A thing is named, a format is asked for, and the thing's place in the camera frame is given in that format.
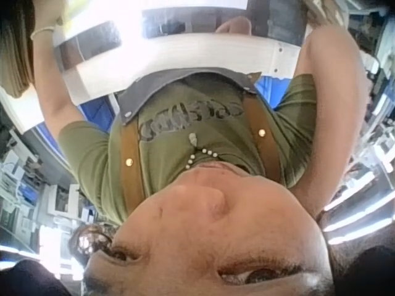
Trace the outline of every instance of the lip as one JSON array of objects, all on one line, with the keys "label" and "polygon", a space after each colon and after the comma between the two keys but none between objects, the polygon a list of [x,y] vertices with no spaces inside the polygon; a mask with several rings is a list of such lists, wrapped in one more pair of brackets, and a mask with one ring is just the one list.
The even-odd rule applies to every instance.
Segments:
[{"label": "lip", "polygon": [[206,162],[196,166],[196,168],[217,168],[221,170],[230,171],[238,176],[243,176],[240,171],[233,168],[231,165],[224,162]]}]

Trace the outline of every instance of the suspender strap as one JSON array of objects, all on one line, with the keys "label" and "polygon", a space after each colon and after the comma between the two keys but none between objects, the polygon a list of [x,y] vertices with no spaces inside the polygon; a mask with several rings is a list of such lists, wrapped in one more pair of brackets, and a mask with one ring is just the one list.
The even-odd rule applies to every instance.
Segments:
[{"label": "suspender strap", "polygon": [[266,178],[280,183],[280,158],[277,144],[265,114],[264,106],[258,96],[246,93],[243,106],[258,153],[266,171]]},{"label": "suspender strap", "polygon": [[128,215],[145,198],[138,140],[138,119],[135,118],[127,126],[124,126],[121,132],[121,179]]}]

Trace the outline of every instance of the metal rivet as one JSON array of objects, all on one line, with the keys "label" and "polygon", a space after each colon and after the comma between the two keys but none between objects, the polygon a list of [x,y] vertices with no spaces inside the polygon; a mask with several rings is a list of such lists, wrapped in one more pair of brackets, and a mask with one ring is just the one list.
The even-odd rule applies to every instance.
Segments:
[{"label": "metal rivet", "polygon": [[133,159],[128,158],[126,159],[126,166],[131,167],[133,165]]},{"label": "metal rivet", "polygon": [[264,136],[266,136],[266,130],[260,129],[260,130],[259,130],[259,136],[262,137],[262,138],[263,138]]}]

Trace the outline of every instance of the short sleeve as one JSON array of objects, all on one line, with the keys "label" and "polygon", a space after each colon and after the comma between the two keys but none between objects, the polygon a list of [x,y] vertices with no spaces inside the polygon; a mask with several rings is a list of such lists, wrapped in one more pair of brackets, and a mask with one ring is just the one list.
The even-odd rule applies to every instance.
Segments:
[{"label": "short sleeve", "polygon": [[317,117],[317,91],[313,76],[303,74],[293,78],[274,111],[289,146],[286,175],[292,175],[296,180],[305,170],[313,146]]},{"label": "short sleeve", "polygon": [[87,121],[60,131],[58,144],[87,198],[102,210],[101,191],[108,170],[109,135]]}]

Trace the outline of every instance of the mouth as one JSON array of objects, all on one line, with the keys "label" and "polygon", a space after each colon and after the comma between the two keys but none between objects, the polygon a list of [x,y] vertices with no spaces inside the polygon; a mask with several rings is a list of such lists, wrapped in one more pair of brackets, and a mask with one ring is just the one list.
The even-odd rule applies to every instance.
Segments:
[{"label": "mouth", "polygon": [[230,171],[240,177],[246,176],[246,173],[249,174],[248,170],[243,166],[234,166],[226,162],[206,162],[201,163],[196,166],[196,168],[217,168],[221,170]]}]

